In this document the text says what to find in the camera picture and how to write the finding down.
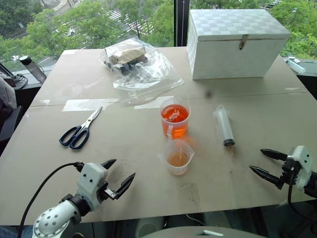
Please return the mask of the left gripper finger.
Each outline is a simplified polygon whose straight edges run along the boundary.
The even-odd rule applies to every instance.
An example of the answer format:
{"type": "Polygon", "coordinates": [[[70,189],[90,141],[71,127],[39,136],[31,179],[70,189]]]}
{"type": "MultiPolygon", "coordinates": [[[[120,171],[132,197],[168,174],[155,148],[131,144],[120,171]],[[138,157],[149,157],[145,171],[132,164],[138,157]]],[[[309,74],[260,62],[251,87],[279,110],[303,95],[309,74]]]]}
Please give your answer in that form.
{"type": "Polygon", "coordinates": [[[119,199],[129,188],[131,185],[136,173],[131,174],[129,177],[127,177],[122,183],[120,188],[116,191],[115,199],[119,199]]]}
{"type": "Polygon", "coordinates": [[[107,160],[106,162],[101,163],[101,166],[104,169],[108,170],[115,162],[116,162],[116,159],[110,159],[110,160],[107,160]]]}

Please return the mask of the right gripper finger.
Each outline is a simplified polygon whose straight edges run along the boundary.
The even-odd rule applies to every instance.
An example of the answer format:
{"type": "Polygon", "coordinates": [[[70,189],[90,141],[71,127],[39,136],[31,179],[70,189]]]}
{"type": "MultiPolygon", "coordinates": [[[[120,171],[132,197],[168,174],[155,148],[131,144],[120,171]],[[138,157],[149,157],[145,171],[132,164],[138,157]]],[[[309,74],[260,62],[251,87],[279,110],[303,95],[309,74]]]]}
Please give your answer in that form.
{"type": "Polygon", "coordinates": [[[272,150],[272,149],[261,149],[260,150],[265,156],[275,159],[275,160],[286,160],[288,155],[282,152],[272,150]]]}
{"type": "Polygon", "coordinates": [[[268,171],[260,167],[249,165],[249,168],[262,179],[274,184],[278,189],[282,189],[283,183],[278,177],[271,175],[268,171]]]}

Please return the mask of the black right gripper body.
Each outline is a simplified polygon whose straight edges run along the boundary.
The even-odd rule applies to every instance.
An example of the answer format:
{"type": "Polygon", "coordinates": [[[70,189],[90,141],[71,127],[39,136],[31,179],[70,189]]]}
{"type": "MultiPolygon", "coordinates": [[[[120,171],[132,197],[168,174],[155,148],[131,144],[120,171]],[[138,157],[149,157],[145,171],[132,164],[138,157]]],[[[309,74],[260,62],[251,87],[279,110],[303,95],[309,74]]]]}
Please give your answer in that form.
{"type": "Polygon", "coordinates": [[[283,186],[285,183],[295,185],[297,175],[302,168],[301,164],[288,155],[281,155],[280,160],[284,164],[282,165],[282,175],[279,178],[279,186],[283,186]]]}

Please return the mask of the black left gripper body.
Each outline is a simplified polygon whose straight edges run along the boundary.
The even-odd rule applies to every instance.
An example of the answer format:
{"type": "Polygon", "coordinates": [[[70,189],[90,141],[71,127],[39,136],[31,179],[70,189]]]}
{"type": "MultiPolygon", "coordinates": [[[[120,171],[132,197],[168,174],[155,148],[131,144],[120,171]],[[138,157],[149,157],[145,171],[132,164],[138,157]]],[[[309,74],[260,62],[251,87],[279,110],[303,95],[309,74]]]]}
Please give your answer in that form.
{"type": "Polygon", "coordinates": [[[105,182],[99,189],[98,189],[98,199],[99,202],[103,202],[110,198],[111,200],[117,200],[118,199],[118,194],[111,190],[108,187],[108,183],[105,182]]]}

